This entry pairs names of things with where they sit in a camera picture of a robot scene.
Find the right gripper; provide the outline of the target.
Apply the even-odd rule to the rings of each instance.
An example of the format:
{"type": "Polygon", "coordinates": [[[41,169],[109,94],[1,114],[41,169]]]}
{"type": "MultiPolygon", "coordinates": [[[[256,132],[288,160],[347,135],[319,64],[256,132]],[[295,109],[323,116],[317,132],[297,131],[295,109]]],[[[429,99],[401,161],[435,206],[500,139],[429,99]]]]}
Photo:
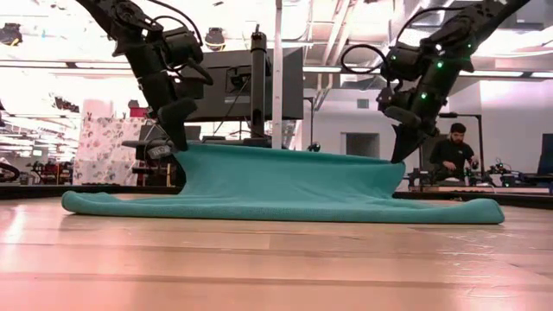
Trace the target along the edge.
{"type": "Polygon", "coordinates": [[[393,81],[377,96],[378,110],[397,121],[392,127],[396,134],[392,163],[405,160],[423,142],[431,137],[440,109],[447,104],[452,89],[448,80],[431,81],[428,84],[393,81]]]}

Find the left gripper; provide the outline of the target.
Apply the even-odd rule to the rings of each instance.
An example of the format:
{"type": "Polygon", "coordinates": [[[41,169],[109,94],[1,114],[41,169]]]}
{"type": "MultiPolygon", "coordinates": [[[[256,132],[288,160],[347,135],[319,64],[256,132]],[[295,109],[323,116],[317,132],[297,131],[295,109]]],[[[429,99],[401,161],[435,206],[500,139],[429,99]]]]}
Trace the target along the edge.
{"type": "Polygon", "coordinates": [[[158,116],[163,130],[179,151],[188,150],[185,120],[197,110],[194,99],[203,98],[203,80],[165,71],[137,78],[148,104],[147,114],[158,116]]]}

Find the teal microfibre towel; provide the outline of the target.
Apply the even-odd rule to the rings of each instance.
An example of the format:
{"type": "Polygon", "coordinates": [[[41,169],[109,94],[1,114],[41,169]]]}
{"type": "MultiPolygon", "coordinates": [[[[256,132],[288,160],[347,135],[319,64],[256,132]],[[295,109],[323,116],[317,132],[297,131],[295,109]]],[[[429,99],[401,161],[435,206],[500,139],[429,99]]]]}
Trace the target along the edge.
{"type": "Polygon", "coordinates": [[[190,145],[176,159],[184,188],[168,197],[121,200],[67,191],[71,213],[146,218],[498,225],[493,199],[454,205],[396,199],[405,166],[355,155],[230,145],[190,145]]]}

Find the person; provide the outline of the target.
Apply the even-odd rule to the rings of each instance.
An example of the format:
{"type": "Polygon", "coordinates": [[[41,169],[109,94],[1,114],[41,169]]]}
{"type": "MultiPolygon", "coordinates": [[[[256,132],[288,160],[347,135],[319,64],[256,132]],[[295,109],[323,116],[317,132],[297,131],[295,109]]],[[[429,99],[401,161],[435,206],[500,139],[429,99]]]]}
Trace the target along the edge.
{"type": "Polygon", "coordinates": [[[448,138],[435,144],[429,158],[429,162],[435,166],[434,181],[445,181],[448,178],[461,181],[464,179],[466,162],[470,166],[479,165],[474,150],[464,142],[466,131],[464,124],[454,123],[448,138]]]}

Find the small grey desk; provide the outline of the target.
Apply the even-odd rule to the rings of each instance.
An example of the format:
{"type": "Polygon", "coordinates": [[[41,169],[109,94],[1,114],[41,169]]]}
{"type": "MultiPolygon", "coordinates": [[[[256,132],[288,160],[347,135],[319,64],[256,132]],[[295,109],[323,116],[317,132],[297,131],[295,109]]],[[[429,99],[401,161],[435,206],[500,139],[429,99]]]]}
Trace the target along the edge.
{"type": "Polygon", "coordinates": [[[137,174],[138,186],[183,187],[186,175],[176,159],[176,151],[168,138],[142,141],[123,141],[123,146],[135,150],[135,164],[131,171],[137,174]]]}

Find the floral patterned cloth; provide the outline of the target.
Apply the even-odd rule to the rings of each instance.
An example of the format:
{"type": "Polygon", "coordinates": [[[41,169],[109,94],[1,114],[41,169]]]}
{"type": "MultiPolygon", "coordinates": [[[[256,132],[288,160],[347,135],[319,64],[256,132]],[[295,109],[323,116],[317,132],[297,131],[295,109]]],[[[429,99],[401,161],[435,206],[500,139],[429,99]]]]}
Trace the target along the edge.
{"type": "Polygon", "coordinates": [[[135,150],[123,141],[137,141],[145,118],[86,117],[73,163],[73,184],[135,186],[135,150]]]}

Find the white container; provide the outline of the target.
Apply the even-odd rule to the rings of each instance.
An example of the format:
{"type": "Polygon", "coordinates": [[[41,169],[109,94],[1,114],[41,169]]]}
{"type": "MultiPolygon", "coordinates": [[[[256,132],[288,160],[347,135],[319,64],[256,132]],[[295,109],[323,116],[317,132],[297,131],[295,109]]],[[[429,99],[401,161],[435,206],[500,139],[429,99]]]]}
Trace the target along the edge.
{"type": "Polygon", "coordinates": [[[83,101],[80,111],[83,117],[111,117],[114,107],[111,101],[88,98],[83,101]]]}

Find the black monitor stand pole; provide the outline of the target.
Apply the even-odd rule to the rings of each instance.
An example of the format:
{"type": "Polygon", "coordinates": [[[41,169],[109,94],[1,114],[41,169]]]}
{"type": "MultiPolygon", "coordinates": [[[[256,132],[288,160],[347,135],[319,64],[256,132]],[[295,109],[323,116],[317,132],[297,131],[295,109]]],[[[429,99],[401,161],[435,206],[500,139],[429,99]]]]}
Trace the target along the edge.
{"type": "Polygon", "coordinates": [[[259,28],[251,34],[251,137],[264,137],[267,38],[259,28]]]}

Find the black ceiling spotlight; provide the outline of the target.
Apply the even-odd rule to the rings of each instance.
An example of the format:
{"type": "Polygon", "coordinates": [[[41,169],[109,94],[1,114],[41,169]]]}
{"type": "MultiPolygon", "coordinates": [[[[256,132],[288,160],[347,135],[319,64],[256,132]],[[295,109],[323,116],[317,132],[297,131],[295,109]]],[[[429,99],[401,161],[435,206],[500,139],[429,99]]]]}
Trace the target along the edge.
{"type": "Polygon", "coordinates": [[[6,22],[0,29],[0,43],[7,46],[17,46],[22,43],[21,25],[14,22],[6,22]]]}
{"type": "Polygon", "coordinates": [[[215,52],[224,50],[226,47],[226,39],[223,36],[222,28],[210,28],[204,39],[206,46],[215,52]]]}

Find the distant wooden table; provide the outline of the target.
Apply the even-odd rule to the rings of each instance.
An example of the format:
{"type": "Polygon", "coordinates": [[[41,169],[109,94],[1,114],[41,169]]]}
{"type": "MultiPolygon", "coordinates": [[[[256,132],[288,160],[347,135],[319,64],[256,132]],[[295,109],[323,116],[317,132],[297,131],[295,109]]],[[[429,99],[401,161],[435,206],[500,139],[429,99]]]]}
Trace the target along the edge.
{"type": "Polygon", "coordinates": [[[552,195],[547,187],[453,187],[453,186],[427,186],[408,187],[411,192],[461,192],[461,193],[492,193],[492,194],[543,194],[552,195]]]}

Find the black monitor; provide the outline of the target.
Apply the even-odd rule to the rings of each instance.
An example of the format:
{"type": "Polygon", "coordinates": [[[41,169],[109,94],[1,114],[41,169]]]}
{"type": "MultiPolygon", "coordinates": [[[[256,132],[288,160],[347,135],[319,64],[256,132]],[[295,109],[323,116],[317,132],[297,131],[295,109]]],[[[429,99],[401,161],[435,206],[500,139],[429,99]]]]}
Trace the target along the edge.
{"type": "MultiPolygon", "coordinates": [[[[283,119],[303,118],[303,65],[301,48],[283,50],[283,119]]],[[[176,77],[176,91],[190,97],[197,110],[188,122],[244,121],[251,118],[251,52],[248,50],[204,54],[202,67],[213,78],[211,86],[195,82],[200,75],[186,67],[176,77]]]]}

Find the red and black equipment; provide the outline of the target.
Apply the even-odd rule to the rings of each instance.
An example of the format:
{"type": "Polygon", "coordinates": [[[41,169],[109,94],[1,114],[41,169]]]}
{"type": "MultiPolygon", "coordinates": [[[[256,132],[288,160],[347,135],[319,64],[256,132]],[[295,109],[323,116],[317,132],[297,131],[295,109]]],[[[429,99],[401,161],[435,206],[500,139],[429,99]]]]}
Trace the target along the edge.
{"type": "Polygon", "coordinates": [[[38,177],[42,185],[72,185],[73,164],[71,162],[35,162],[31,165],[31,172],[38,177]]]}

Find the dark blue panel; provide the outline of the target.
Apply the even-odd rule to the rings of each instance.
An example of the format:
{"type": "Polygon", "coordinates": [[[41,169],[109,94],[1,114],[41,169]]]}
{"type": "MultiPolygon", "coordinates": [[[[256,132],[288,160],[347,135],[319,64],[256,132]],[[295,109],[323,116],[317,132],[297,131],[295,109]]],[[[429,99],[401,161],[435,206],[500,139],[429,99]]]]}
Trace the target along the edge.
{"type": "Polygon", "coordinates": [[[542,149],[537,173],[539,175],[553,175],[553,133],[543,134],[542,136],[542,149]]]}

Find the white vertical post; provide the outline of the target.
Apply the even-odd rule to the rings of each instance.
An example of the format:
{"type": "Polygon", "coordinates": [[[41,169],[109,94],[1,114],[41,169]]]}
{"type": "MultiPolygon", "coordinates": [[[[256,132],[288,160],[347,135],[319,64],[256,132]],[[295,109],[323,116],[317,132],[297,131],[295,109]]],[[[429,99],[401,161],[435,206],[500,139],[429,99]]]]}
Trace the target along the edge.
{"type": "Polygon", "coordinates": [[[281,149],[283,145],[283,47],[282,17],[283,0],[275,0],[275,32],[273,47],[273,81],[272,81],[272,148],[281,149]]]}

